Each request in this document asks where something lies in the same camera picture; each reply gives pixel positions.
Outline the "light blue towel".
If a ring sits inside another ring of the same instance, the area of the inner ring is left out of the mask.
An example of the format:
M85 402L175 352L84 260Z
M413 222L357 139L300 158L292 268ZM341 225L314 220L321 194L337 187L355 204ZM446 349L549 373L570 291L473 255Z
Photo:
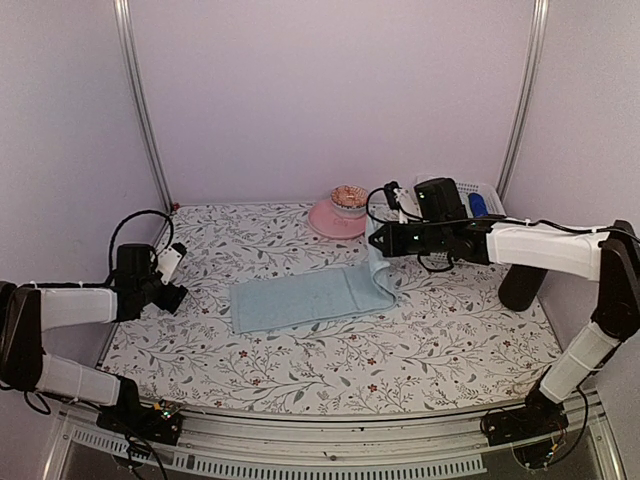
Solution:
M353 266L273 279L253 279L230 287L236 334L266 332L314 322L384 313L397 305L391 263L369 245Z

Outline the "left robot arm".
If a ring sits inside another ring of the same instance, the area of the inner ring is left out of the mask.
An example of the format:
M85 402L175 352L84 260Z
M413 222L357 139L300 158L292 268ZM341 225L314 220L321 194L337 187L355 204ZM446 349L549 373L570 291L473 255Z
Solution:
M114 272L100 285L2 282L2 385L98 405L109 409L126 433L141 433L149 415L134 381L48 354L42 335L63 327L137 320L149 305L175 313L188 290L172 278L186 253L181 243L161 252L146 244L125 244L117 251Z

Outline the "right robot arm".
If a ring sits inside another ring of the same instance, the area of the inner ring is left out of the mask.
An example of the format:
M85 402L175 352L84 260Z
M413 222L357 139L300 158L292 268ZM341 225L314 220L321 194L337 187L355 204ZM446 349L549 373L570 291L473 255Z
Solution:
M499 289L512 311L527 309L546 274L556 271L598 284L589 323L541 375L517 415L517 427L537 436L556 408L639 330L639 239L626 221L611 226L566 227L549 220L505 215L471 217L455 181L434 178L411 191L381 187L395 220L368 215L368 243L384 257L442 253L448 262L507 265Z

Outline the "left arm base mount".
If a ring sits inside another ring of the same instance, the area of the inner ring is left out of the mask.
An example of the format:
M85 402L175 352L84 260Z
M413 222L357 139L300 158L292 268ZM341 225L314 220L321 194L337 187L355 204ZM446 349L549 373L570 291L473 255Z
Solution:
M183 417L164 409L144 406L138 398L119 398L114 406L100 406L98 427L140 440L176 446Z

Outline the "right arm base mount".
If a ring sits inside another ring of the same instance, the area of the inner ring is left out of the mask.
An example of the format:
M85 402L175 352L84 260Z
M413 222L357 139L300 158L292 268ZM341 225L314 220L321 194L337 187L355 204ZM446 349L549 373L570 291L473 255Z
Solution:
M480 430L490 446L504 445L563 433L569 426L564 404L524 405L485 414Z

